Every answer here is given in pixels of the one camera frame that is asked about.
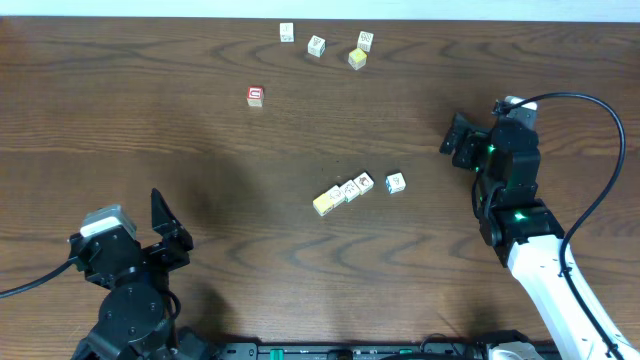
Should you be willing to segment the yellow letter G block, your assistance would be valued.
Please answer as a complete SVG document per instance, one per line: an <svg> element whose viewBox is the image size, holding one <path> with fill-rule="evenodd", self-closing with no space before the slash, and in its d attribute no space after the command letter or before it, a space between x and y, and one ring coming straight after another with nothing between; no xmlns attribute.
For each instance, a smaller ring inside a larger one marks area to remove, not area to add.
<svg viewBox="0 0 640 360"><path fill-rule="evenodd" d="M401 172L388 175L385 183L390 194L401 192L406 188L406 181Z"/></svg>

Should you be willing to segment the yellow letter K block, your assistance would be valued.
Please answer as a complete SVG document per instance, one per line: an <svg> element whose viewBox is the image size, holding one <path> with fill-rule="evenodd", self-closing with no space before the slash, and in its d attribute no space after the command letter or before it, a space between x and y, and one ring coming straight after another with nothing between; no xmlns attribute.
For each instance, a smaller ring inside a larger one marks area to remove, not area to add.
<svg viewBox="0 0 640 360"><path fill-rule="evenodd" d="M355 183L360 195L364 195L365 193L370 191L375 184L373 179L366 171L356 176L353 179L353 182Z"/></svg>

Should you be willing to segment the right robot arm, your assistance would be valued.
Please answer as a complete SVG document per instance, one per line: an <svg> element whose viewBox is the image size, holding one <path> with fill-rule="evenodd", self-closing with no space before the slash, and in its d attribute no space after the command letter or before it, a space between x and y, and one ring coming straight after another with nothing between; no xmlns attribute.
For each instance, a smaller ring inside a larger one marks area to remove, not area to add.
<svg viewBox="0 0 640 360"><path fill-rule="evenodd" d="M574 261L569 235L536 196L540 165L534 112L500 113L481 128L460 113L440 146L473 170L472 209L485 243L535 304L564 359L636 359Z"/></svg>

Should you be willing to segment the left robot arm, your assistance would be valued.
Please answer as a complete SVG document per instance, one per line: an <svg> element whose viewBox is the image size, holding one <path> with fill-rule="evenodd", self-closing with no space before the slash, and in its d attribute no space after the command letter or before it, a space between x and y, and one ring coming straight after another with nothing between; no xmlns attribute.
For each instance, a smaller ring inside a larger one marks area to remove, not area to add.
<svg viewBox="0 0 640 360"><path fill-rule="evenodd" d="M191 235L160 225L162 240L143 248L122 226L98 235L71 236L69 259L85 280L108 290L98 320L77 345L74 359L216 359L215 345L176 329L179 298L169 273L190 263Z"/></svg>

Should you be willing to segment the green edged wooden block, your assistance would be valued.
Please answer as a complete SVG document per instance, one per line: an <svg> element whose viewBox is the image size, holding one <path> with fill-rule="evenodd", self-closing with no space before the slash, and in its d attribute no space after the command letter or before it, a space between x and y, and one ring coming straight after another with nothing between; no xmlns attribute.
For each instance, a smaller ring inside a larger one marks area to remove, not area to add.
<svg viewBox="0 0 640 360"><path fill-rule="evenodd" d="M348 180L341 185L340 190L344 194L346 202L351 202L360 195L360 189L353 180Z"/></svg>

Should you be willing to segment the yellow block with ball picture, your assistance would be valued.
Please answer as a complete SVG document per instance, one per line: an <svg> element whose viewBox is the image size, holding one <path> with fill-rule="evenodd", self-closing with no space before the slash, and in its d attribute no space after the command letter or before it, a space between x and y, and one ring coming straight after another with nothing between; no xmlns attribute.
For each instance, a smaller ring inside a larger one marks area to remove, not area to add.
<svg viewBox="0 0 640 360"><path fill-rule="evenodd" d="M312 202L312 205L320 216L325 216L334 208L331 197L327 193L324 193L315 198Z"/></svg>

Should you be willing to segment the plain white wooden block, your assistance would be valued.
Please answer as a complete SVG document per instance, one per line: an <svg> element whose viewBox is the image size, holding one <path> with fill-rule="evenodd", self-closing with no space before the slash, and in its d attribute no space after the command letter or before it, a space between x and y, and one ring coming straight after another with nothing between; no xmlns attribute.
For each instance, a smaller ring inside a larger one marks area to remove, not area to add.
<svg viewBox="0 0 640 360"><path fill-rule="evenodd" d="M331 202L331 206L333 208L338 207L339 205L341 205L343 202L346 201L346 195L345 193L342 191L341 187L338 185L334 185L333 187L331 187L326 194L329 197L329 200Z"/></svg>

